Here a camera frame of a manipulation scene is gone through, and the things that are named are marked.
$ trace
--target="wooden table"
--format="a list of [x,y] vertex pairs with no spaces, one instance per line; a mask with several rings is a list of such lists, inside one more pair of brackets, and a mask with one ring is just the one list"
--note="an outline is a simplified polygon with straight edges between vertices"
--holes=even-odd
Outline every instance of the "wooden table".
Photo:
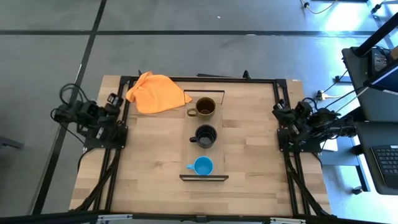
[[[117,93],[120,76],[104,76],[98,96],[103,105]],[[179,179],[184,143],[184,107],[158,114],[129,108],[129,133],[114,189],[112,212],[290,216],[292,209],[283,155],[279,151],[272,115],[271,84],[177,82],[183,89],[224,90],[222,112],[225,182],[184,182]],[[287,80],[293,106],[303,98],[302,83]],[[104,150],[88,153],[81,161],[70,208],[79,206],[97,184]],[[305,183],[324,210],[330,212],[319,161],[301,154]],[[101,206],[107,193],[103,191]],[[298,208],[302,201],[296,186]]]

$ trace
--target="concrete floor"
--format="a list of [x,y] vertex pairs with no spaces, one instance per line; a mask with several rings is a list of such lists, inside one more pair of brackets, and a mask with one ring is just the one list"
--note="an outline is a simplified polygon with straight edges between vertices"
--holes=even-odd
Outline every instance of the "concrete floor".
[[[374,31],[377,23],[369,13],[371,4],[338,2],[329,11],[313,15],[302,10],[299,0],[108,0],[99,30]],[[0,30],[91,30],[99,5],[100,0],[3,0]],[[327,5],[329,2],[311,1],[315,11]],[[393,7],[377,13],[385,19],[391,12],[396,12]],[[0,135],[25,143],[22,150],[0,149],[0,217],[31,212],[58,129],[49,112],[60,104],[59,88],[75,81],[88,38],[0,35],[0,104],[7,105],[0,107]],[[96,98],[103,75],[137,75],[140,69],[170,76],[209,73],[240,77],[249,70],[256,78],[300,79],[305,95],[312,96],[345,71],[341,50],[360,45],[366,38],[307,34],[98,35],[82,87],[89,98]],[[398,42],[394,35],[391,39]],[[384,41],[379,45],[387,47]],[[329,94],[340,95],[352,89],[351,85],[339,84]],[[336,108],[348,100],[341,100]],[[68,210],[81,149],[81,144],[67,134],[44,213]],[[349,189],[359,185],[354,167],[325,166],[323,170],[333,214],[398,222],[394,213],[398,197],[379,195],[374,187],[372,192],[352,195]]]

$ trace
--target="blue mug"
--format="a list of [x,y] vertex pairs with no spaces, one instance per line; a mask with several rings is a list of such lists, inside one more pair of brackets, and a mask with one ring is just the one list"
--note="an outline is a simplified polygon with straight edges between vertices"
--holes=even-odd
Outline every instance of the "blue mug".
[[207,156],[201,156],[193,164],[187,165],[187,169],[193,169],[198,175],[210,175],[213,171],[213,161]]

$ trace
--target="orange towel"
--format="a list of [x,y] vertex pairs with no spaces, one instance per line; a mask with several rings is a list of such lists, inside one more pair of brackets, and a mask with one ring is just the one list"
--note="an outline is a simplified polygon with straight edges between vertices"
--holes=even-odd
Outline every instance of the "orange towel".
[[183,106],[192,101],[183,90],[165,75],[152,72],[142,74],[137,83],[126,93],[130,102],[137,101],[137,110],[143,114],[158,113]]

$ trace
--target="brown mug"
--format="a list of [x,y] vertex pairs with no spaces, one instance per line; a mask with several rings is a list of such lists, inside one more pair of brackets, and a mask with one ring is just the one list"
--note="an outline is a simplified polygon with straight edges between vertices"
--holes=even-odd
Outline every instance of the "brown mug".
[[188,116],[197,116],[203,119],[210,119],[216,111],[216,103],[213,99],[209,97],[200,98],[195,108],[190,108],[187,110]]

